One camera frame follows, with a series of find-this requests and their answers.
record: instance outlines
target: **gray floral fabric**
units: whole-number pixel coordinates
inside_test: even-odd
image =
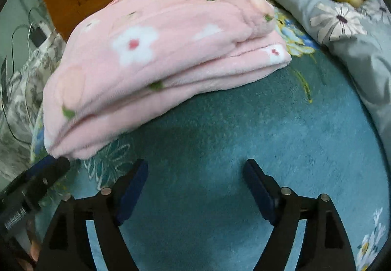
[[[36,51],[34,53],[34,61],[30,64],[30,70],[28,71],[28,63],[26,63],[8,83],[10,100],[5,107],[7,121],[13,135],[28,143],[33,138],[33,127],[42,103],[43,88],[56,69],[65,48],[65,42],[60,34],[57,33],[54,36],[53,43],[46,52]],[[29,168],[30,146],[12,136],[7,121],[1,109],[0,175],[12,180]]]

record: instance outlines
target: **gray pillow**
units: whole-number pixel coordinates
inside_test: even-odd
[[[355,10],[331,0],[276,1],[348,68],[391,164],[391,14],[384,2]]]

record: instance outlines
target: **black cable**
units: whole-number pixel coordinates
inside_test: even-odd
[[[32,8],[29,10],[29,14],[28,14],[28,16],[27,16],[27,18],[29,19],[29,24],[30,24],[30,25],[31,25],[31,23],[33,22],[33,21],[31,21],[31,17],[30,17],[32,11],[36,11],[37,14],[40,16],[40,18],[43,19],[44,22],[47,22],[47,19],[40,13],[40,9],[37,8],[37,7],[32,7]]]
[[[30,146],[30,145],[31,145],[30,143],[28,143],[28,142],[26,142],[26,141],[23,141],[23,140],[19,140],[19,139],[14,135],[14,133],[12,132],[11,126],[10,126],[9,123],[8,123],[7,115],[6,115],[6,113],[5,113],[5,108],[4,108],[4,102],[3,102],[3,100],[1,101],[1,107],[2,107],[2,109],[3,109],[5,122],[6,122],[7,125],[8,125],[8,129],[9,129],[9,132],[11,132],[11,135],[14,137],[15,140],[19,141],[20,143],[24,143],[24,144],[27,144],[28,146]]]
[[[27,28],[27,30],[30,29],[30,26],[26,25],[26,24],[21,24],[19,26],[17,26],[17,28],[15,28],[14,32],[12,33],[12,37],[11,37],[11,55],[12,55],[12,74],[11,74],[11,77],[14,75],[14,72],[15,72],[15,62],[14,62],[14,35],[15,33],[20,29],[20,28]]]

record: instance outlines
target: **charger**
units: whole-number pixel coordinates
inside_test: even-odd
[[[39,48],[46,39],[47,36],[40,26],[37,26],[36,28],[31,27],[30,40],[36,48]]]

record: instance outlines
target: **blue gripper pad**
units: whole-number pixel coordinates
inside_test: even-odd
[[[121,186],[120,192],[122,197],[119,199],[118,211],[116,219],[119,225],[123,224],[132,215],[134,206],[138,201],[141,191],[144,187],[145,181],[148,177],[148,163],[144,160],[138,159],[133,166],[133,169],[125,176],[122,176],[115,183],[113,189],[122,183],[128,183],[127,186]]]
[[[243,176],[262,217],[274,226],[278,219],[276,209],[280,199],[277,182],[265,175],[254,159],[247,160],[244,164]]]
[[[51,155],[44,157],[38,163],[34,164],[27,171],[25,171],[26,178],[31,179],[33,176],[38,175],[42,170],[52,165],[56,161],[57,160]]]

